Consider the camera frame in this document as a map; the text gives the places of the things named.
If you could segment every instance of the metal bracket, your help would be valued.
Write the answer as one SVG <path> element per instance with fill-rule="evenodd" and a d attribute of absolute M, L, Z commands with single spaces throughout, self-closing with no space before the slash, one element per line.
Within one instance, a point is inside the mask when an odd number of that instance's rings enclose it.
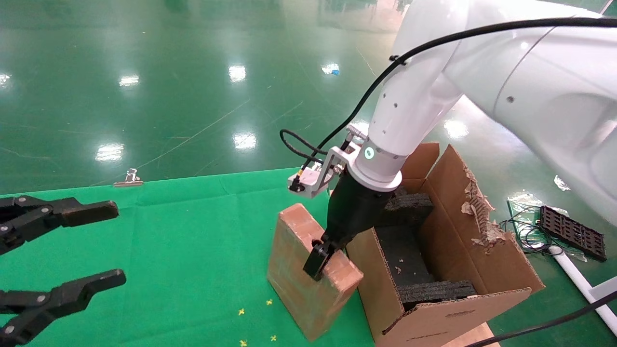
<path fill-rule="evenodd" d="M 114 187 L 120 188 L 123 186 L 140 186 L 144 184 L 141 178 L 137 177 L 137 169 L 130 168 L 126 172 L 126 178 L 123 182 L 115 182 Z"/>
<path fill-rule="evenodd" d="M 346 141 L 349 141 L 347 149 L 342 151 L 339 147 L 334 146 L 328 151 L 323 165 L 314 163 L 312 167 L 307 167 L 300 175 L 300 184 L 305 189 L 294 192 L 295 194 L 309 199 L 316 197 L 319 193 L 326 190 L 328 183 L 335 175 L 340 175 L 346 165 L 353 163 L 358 156 L 360 146 L 354 143 L 352 139 L 357 137 L 362 141 L 366 141 L 367 136 L 351 124 L 347 125 L 347 131 Z M 288 185 L 291 185 L 295 177 L 296 174 L 293 174 L 288 178 Z"/>

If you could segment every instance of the cable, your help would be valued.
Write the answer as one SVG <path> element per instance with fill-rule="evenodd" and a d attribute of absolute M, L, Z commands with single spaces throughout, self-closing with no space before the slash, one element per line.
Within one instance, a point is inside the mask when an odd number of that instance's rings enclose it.
<path fill-rule="evenodd" d="M 388 66 L 384 72 L 381 73 L 377 77 L 377 79 L 368 87 L 367 91 L 364 93 L 360 101 L 351 112 L 349 117 L 347 117 L 338 127 L 336 127 L 326 138 L 323 139 L 322 142 L 317 146 L 318 149 L 321 149 L 328 141 L 330 141 L 339 131 L 341 131 L 345 126 L 351 122 L 354 117 L 360 112 L 360 109 L 366 101 L 368 97 L 373 93 L 375 89 L 379 86 L 379 84 L 390 74 L 396 67 L 399 65 L 405 64 L 405 61 L 416 54 L 422 53 L 428 49 L 431 49 L 436 46 L 440 46 L 442 44 L 450 43 L 453 41 L 462 40 L 465 38 L 470 38 L 479 35 L 485 35 L 490 33 L 497 33 L 500 31 L 514 30 L 514 29 L 524 29 L 524 28 L 537 28 L 537 27 L 600 27 L 600 28 L 615 28 L 617 27 L 617 19 L 614 18 L 546 18 L 546 19 L 531 19 L 531 20 L 518 20 L 514 22 L 507 23 L 498 23 L 492 25 L 486 25 L 484 27 L 469 29 L 465 31 L 461 31 L 458 33 L 446 35 L 435 40 L 428 41 L 427 43 L 421 44 L 418 47 L 406 52 L 405 54 L 396 57 L 394 62 Z M 317 151 L 313 151 L 313 154 L 310 157 L 314 157 L 318 154 Z M 298 176 L 296 177 L 299 180 L 299 175 L 302 173 L 307 166 L 309 166 L 312 159 L 308 159 L 302 165 L 302 168 L 298 171 Z"/>
<path fill-rule="evenodd" d="M 310 149 L 312 149 L 313 151 L 315 151 L 315 154 L 323 154 L 324 156 L 328 155 L 328 152 L 326 151 L 322 151 L 321 149 L 313 146 L 312 144 L 310 144 L 307 140 L 303 139 L 300 135 L 292 132 L 291 130 L 288 129 L 281 129 L 281 131 L 278 133 L 279 136 L 281 137 L 281 140 L 283 141 L 283 143 L 285 144 L 285 146 L 287 146 L 287 148 L 291 149 L 293 148 L 291 146 L 291 144 L 289 144 L 289 142 L 285 139 L 285 135 L 284 134 L 290 134 L 291 136 L 293 136 L 296 140 L 302 142 L 302 144 Z"/>
<path fill-rule="evenodd" d="M 293 137 L 295 137 L 296 139 L 298 139 L 300 142 L 302 142 L 302 144 L 306 145 L 306 147 L 308 147 L 308 148 L 312 149 L 312 150 L 313 150 L 313 155 L 312 155 L 312 156 L 309 156 L 308 154 L 306 154 L 306 153 L 302 153 L 302 152 L 298 151 L 296 148 L 294 148 L 294 147 L 293 147 L 293 146 L 292 146 L 292 145 L 291 145 L 291 144 L 290 144 L 290 143 L 289 143 L 289 142 L 285 139 L 285 134 L 286 134 L 286 133 L 288 133 L 288 134 L 290 134 L 291 136 L 293 136 Z M 292 132 L 292 131 L 290 131 L 290 130 L 287 130 L 287 129 L 281 129 L 281 131 L 280 131 L 278 134 L 279 134 L 279 136 L 281 137 L 281 140 L 283 141 L 283 143 L 285 144 L 285 146 L 287 146 L 287 148 L 289 148 L 289 150 L 290 150 L 290 151 L 292 151 L 293 153 L 297 154 L 297 155 L 298 155 L 298 156 L 300 156 L 300 157 L 306 158 L 306 160 L 307 160 L 308 162 L 312 162 L 312 161 L 314 161 L 314 162 L 318 162 L 318 163 L 320 163 L 320 164 L 323 164 L 323 160 L 321 160 L 321 159 L 319 159 L 319 158 L 316 158 L 314 155 L 316 155 L 316 154 L 327 154 L 327 152 L 324 152 L 324 151 L 322 151 L 322 150 L 320 150 L 320 149 L 318 149 L 318 148 L 314 147 L 312 144 L 308 143 L 308 141 L 306 141 L 305 139 L 301 138 L 298 134 L 296 134 L 296 133 L 294 133 L 294 132 Z M 301 174 L 302 174 L 302 172 L 299 172 L 299 173 L 296 175 L 296 178 L 299 178 Z"/>
<path fill-rule="evenodd" d="M 521 330 L 517 330 L 514 332 L 510 332 L 510 333 L 505 333 L 503 335 L 498 335 L 496 337 L 491 337 L 491 338 L 487 338 L 485 340 L 476 342 L 476 343 L 472 343 L 470 345 L 467 345 L 466 347 L 484 347 L 484 346 L 488 346 L 491 343 L 496 343 L 496 342 L 500 342 L 503 340 L 507 340 L 509 338 L 513 338 L 513 337 L 518 337 L 521 335 L 525 335 L 525 334 L 529 334 L 532 332 L 537 332 L 539 330 L 543 330 L 543 329 L 547 329 L 547 328 L 551 328 L 554 327 L 556 325 L 560 325 L 562 323 L 565 322 L 569 322 L 571 320 L 577 319 L 580 316 L 583 316 L 584 314 L 587 314 L 589 312 L 593 312 L 596 308 L 600 307 L 600 306 L 604 306 L 606 304 L 608 304 L 609 302 L 613 301 L 617 299 L 617 291 L 614 291 L 612 293 L 610 293 L 609 295 L 606 295 L 605 297 L 603 297 L 602 299 L 591 303 L 591 304 L 587 304 L 585 305 L 582 309 L 578 310 L 578 311 L 574 311 L 570 314 L 567 314 L 565 316 L 561 316 L 557 319 L 553 319 L 549 322 L 545 322 L 543 324 L 538 324 L 538 325 L 533 325 L 532 327 L 528 327 L 525 329 L 521 329 Z"/>
<path fill-rule="evenodd" d="M 521 246 L 521 249 L 523 250 L 523 252 L 525 254 L 534 254 L 534 253 L 541 253 L 545 256 L 553 256 L 556 254 L 553 254 L 550 251 L 550 247 L 551 246 L 557 246 L 561 249 L 561 251 L 558 254 L 564 253 L 566 248 L 570 248 L 570 246 L 568 245 L 564 245 L 562 242 L 560 242 L 559 239 L 555 238 L 554 236 L 552 236 L 550 233 L 546 232 L 546 230 L 544 230 L 541 226 L 536 225 L 536 224 L 532 224 L 532 223 L 527 223 L 527 222 L 523 222 L 522 220 L 516 220 L 515 218 L 518 217 L 520 214 L 522 214 L 523 212 L 530 210 L 530 209 L 539 209 L 540 206 L 529 206 L 526 207 L 522 210 L 519 211 L 519 213 L 513 215 L 512 217 L 510 217 L 509 219 L 503 220 L 501 222 L 499 222 L 499 227 L 507 232 L 508 231 L 508 223 L 518 223 L 518 224 L 523 224 L 523 225 L 527 225 L 528 227 L 530 227 L 529 231 L 525 234 L 525 236 L 521 239 L 521 232 L 518 230 L 518 228 L 516 228 L 515 225 L 515 231 L 514 231 L 514 235 L 516 238 L 516 241 L 518 242 L 518 244 Z M 529 242 L 529 234 L 531 234 L 531 232 L 533 231 L 539 231 L 540 234 L 544 237 L 543 241 L 536 241 L 536 242 L 540 242 L 542 243 L 541 246 L 532 246 Z"/>

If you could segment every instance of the green floor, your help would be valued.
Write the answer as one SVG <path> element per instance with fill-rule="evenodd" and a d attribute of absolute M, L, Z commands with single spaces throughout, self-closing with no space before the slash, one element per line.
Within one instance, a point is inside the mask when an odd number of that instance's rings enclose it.
<path fill-rule="evenodd" d="M 564 2 L 596 11 L 606 3 Z M 153 181 L 298 166 L 278 130 L 318 142 L 345 118 L 387 66 L 406 3 L 3 0 L 0 193 L 110 185 L 129 167 Z M 617 2 L 607 14 L 617 15 Z M 326 73 L 334 64 L 339 75 Z M 366 127 L 374 105 L 356 124 Z M 617 228 L 559 190 L 555 172 L 469 100 L 428 140 L 458 149 L 494 219 L 508 217 L 507 196 L 532 192 L 607 235 L 608 262 L 577 262 L 591 284 L 617 273 Z M 496 334 L 585 303 L 551 259 L 530 258 L 547 289 L 494 319 Z M 617 340 L 591 315 L 502 346 L 531 343 Z"/>

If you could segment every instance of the black robotic claw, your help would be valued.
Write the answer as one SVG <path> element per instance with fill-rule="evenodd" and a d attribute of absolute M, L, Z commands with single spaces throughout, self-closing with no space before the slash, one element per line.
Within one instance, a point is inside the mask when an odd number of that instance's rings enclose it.
<path fill-rule="evenodd" d="M 326 266 L 336 249 L 331 247 L 330 242 L 313 241 L 313 250 L 308 256 L 302 268 L 311 278 L 316 281 L 321 280 L 323 268 Z"/>
<path fill-rule="evenodd" d="M 76 227 L 117 216 L 113 201 L 83 205 L 75 198 L 45 201 L 23 195 L 0 199 L 0 255 L 57 227 Z"/>
<path fill-rule="evenodd" d="M 85 310 L 96 293 L 124 283 L 124 271 L 115 269 L 63 283 L 49 292 L 0 291 L 0 313 L 17 314 L 0 331 L 0 347 L 25 345 L 54 320 Z"/>

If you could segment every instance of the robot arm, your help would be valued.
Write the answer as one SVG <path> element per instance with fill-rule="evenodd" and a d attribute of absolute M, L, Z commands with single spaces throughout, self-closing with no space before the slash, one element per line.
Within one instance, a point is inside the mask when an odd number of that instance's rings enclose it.
<path fill-rule="evenodd" d="M 547 17 L 599 15 L 535 0 L 416 0 L 392 52 L 470 28 Z M 313 242 L 304 270 L 320 278 L 335 251 L 373 226 L 401 182 L 406 158 L 462 94 L 617 225 L 615 47 L 616 29 L 524 28 L 443 44 L 398 66 L 384 82 L 368 136 L 348 127 L 362 146 L 353 144 L 351 153 L 334 147 L 324 161 L 328 169 L 317 165 L 300 177 L 301 194 L 312 197 L 335 173 L 341 176 L 325 233 Z"/>

